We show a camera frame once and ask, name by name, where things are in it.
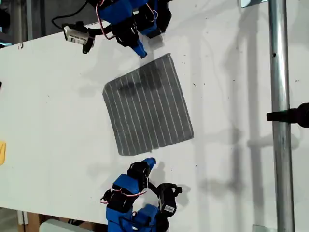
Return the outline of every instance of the gray cloth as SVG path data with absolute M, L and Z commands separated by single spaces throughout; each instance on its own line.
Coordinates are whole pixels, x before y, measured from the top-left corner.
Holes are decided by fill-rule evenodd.
M 110 81 L 103 98 L 120 155 L 133 156 L 193 138 L 170 54 Z

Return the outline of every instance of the silver pole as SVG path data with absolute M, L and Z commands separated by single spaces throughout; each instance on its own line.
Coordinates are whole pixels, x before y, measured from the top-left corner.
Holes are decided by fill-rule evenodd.
M 290 108 L 286 0 L 269 0 L 272 112 Z M 278 232 L 294 232 L 291 128 L 273 122 Z

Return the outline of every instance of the black wire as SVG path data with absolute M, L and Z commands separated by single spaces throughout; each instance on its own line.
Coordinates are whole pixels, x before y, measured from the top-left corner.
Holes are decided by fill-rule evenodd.
M 25 225 L 24 211 L 22 211 L 22 213 L 23 213 L 23 226 L 24 226 L 24 232 L 26 232 L 26 225 Z
M 70 18 L 70 17 L 73 17 L 73 16 L 77 15 L 80 11 L 82 11 L 83 8 L 84 8 L 87 4 L 88 4 L 88 0 L 86 0 L 86 2 L 82 5 L 82 7 L 81 7 L 78 11 L 76 11 L 76 12 L 74 12 L 74 13 L 72 13 L 72 14 L 63 15 L 63 16 L 57 16 L 57 17 L 53 18 L 53 19 L 52 19 L 52 24 L 53 24 L 56 28 L 62 30 L 62 27 L 58 26 L 58 25 L 55 23 L 55 20 L 61 19 L 61 18 Z

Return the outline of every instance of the white tabletop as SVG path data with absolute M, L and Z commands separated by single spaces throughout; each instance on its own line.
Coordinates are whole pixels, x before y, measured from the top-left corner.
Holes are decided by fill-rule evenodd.
M 150 179 L 181 185 L 171 232 L 276 227 L 268 4 L 176 0 L 148 56 L 98 37 L 89 54 L 62 33 L 0 50 L 0 206 L 107 223 L 100 197 L 129 164 L 155 157 Z M 288 1 L 291 107 L 309 99 L 309 3 Z M 117 152 L 104 85 L 171 53 L 194 139 L 134 157 Z M 309 130 L 292 126 L 297 231 L 308 231 Z M 157 204 L 147 193 L 135 203 Z

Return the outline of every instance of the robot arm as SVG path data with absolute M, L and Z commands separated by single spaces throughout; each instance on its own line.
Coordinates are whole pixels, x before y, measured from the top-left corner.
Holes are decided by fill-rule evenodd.
M 64 30 L 67 41 L 83 45 L 84 54 L 87 54 L 93 47 L 95 36 L 104 34 L 107 39 L 116 38 L 120 45 L 131 47 L 137 55 L 144 58 L 147 53 L 139 39 L 138 31 L 148 38 L 165 32 L 171 19 L 169 1 L 87 0 L 87 3 L 95 7 L 101 28 L 89 29 L 84 27 L 82 22 L 64 24 L 61 28 Z M 103 28 L 101 20 L 110 24 Z M 110 32 L 113 34 L 112 37 L 107 36 Z
M 112 188 L 106 191 L 101 202 L 107 204 L 108 232 L 133 232 L 133 226 L 140 232 L 167 231 L 168 218 L 177 209 L 175 197 L 182 192 L 182 188 L 170 183 L 155 187 L 149 182 L 149 174 L 155 164 L 154 158 L 131 164 L 127 174 L 121 174 Z M 145 188 L 158 196 L 159 207 L 147 204 L 133 214 L 133 203 L 146 193 L 143 191 Z

